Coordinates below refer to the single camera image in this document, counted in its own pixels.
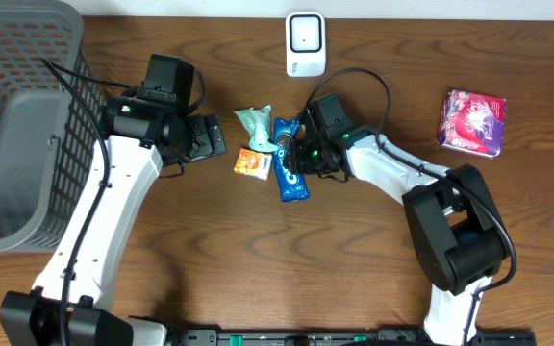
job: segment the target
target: blue wrapper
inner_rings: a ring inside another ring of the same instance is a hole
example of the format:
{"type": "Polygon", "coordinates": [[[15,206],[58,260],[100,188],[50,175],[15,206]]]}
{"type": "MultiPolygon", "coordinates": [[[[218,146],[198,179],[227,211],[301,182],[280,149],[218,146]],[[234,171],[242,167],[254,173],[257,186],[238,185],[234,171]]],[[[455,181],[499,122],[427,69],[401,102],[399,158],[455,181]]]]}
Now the blue wrapper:
{"type": "Polygon", "coordinates": [[[275,143],[279,149],[273,152],[273,161],[282,202],[304,201],[310,196],[303,175],[291,174],[284,167],[284,158],[288,155],[288,148],[293,147],[299,128],[297,120],[275,119],[275,143]]]}

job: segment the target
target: pink and purple box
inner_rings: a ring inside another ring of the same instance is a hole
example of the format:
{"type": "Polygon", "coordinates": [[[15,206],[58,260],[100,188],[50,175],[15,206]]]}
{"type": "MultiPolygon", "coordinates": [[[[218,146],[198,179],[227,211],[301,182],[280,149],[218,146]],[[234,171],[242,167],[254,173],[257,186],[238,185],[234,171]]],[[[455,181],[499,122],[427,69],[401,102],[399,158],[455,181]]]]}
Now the pink and purple box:
{"type": "Polygon", "coordinates": [[[441,147],[493,159],[501,153],[506,100],[452,90],[441,109],[441,147]]]}

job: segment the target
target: white wall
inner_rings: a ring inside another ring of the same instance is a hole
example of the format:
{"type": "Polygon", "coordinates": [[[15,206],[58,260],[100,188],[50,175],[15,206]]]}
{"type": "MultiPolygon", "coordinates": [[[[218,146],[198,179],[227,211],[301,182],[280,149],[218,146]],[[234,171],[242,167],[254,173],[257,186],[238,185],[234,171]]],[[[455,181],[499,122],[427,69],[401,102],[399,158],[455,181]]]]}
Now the white wall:
{"type": "Polygon", "coordinates": [[[63,0],[84,15],[554,20],[554,0],[63,0]]]}

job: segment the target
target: plastic basket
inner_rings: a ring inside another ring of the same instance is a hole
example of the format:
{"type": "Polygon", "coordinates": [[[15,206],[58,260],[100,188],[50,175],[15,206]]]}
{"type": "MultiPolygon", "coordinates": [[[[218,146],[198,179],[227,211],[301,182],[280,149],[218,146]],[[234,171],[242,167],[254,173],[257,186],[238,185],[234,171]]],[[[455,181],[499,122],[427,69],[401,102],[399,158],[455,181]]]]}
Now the plastic basket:
{"type": "MultiPolygon", "coordinates": [[[[87,180],[88,115],[38,59],[91,75],[82,35],[65,3],[0,0],[0,252],[54,251],[87,180]]],[[[65,78],[98,114],[99,86],[65,78]]]]}

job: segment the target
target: wood grain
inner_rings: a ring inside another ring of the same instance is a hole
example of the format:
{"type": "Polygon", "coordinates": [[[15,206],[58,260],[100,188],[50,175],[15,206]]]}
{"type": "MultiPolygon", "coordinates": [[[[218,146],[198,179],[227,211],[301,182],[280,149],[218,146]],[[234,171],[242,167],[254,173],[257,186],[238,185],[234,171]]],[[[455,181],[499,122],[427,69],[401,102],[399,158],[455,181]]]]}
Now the wood grain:
{"type": "MultiPolygon", "coordinates": [[[[221,157],[190,164],[182,179],[151,188],[123,256],[114,313],[224,329],[422,322],[430,285],[403,210],[390,197],[363,182],[310,177],[312,198],[285,204],[274,176],[262,182],[233,172],[248,136],[232,111],[270,104],[274,117],[292,118],[319,80],[286,76],[283,20],[88,17],[85,24],[85,52],[99,77],[138,84],[151,53],[201,69],[207,98],[200,110],[220,116],[229,146],[221,157]]],[[[539,345],[554,345],[554,23],[327,26],[328,72],[366,67],[388,81],[386,134],[395,144],[428,161],[469,162],[483,172],[519,269],[509,286],[485,295],[479,325],[530,328],[539,345]],[[451,88],[508,100],[498,159],[438,147],[441,102],[451,88]]],[[[377,123],[386,102],[367,76],[340,77],[323,91],[338,92],[360,123],[377,123]]],[[[0,255],[0,304],[8,290],[28,291],[48,260],[0,255]]],[[[6,341],[0,327],[0,344],[6,341]]]]}

